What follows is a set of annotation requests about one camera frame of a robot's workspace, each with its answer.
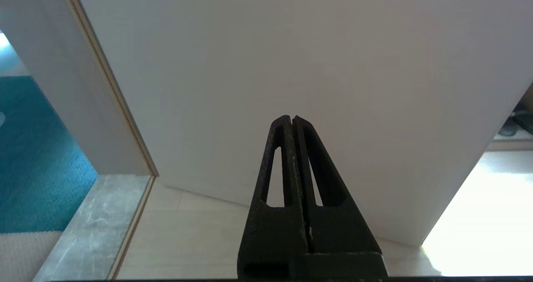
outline teal carpet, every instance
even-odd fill
[[[63,231],[97,173],[32,77],[0,77],[0,233]]]

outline bright window light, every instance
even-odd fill
[[[7,40],[7,37],[5,37],[4,33],[0,33],[0,50],[5,49],[9,47],[9,41]]]

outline white wall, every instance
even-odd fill
[[[65,0],[0,0],[0,27],[98,174],[149,174]]]
[[[373,232],[421,244],[533,77],[533,0],[81,0],[162,177],[249,203],[318,130]]]

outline white carpet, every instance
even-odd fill
[[[59,236],[59,231],[0,234],[0,280],[31,282]]]

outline wooden trim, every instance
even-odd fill
[[[115,262],[113,266],[111,267],[111,270],[109,271],[107,280],[116,280],[118,276],[118,272],[120,271],[120,267],[122,266],[124,257],[126,257],[126,252],[128,251],[128,248],[130,246],[130,242],[132,240],[133,234],[135,233],[135,229],[137,229],[137,224],[139,223],[139,220],[141,219],[141,215],[144,211],[146,201],[148,200],[150,192],[152,191],[152,186],[154,185],[155,179],[156,179],[155,176],[150,177],[150,180],[148,181],[148,184],[146,185],[146,189],[141,197],[141,201],[139,202],[137,211],[135,212],[135,215],[133,216],[132,222],[130,224],[130,228],[128,229],[128,231],[126,232],[126,235],[124,236],[124,240],[122,241],[122,246],[120,246],[120,250],[118,250],[117,258],[115,259]]]
[[[103,54],[103,50],[100,46],[100,43],[97,40],[97,37],[95,35],[95,32],[93,31],[91,23],[89,22],[87,18],[87,14],[85,14],[85,10],[83,9],[83,6],[80,0],[66,0],[66,1],[72,13],[75,16],[76,22],[80,26],[82,33],[95,56],[95,59],[97,60],[97,64],[99,65],[99,68],[101,69],[105,79],[108,82],[108,86],[110,87],[113,95],[116,98],[116,103],[122,110],[122,116],[124,117],[126,124],[128,125],[128,128],[131,134],[133,135],[135,142],[137,143],[137,147],[139,148],[139,151],[141,152],[141,155],[144,159],[144,162],[146,163],[148,167],[148,170],[153,176],[156,176],[156,177],[159,176],[156,165],[154,161],[152,160],[152,157],[150,156],[150,152],[148,151],[148,148],[146,147],[144,140],[141,137],[139,128],[137,127],[137,124],[135,123],[135,120],[133,119],[130,108],[128,107],[126,100],[124,99],[124,95],[122,94],[122,91],[120,90],[120,86],[118,85],[116,81],[115,75],[108,63],[108,60],[107,58],[105,58],[105,54]]]

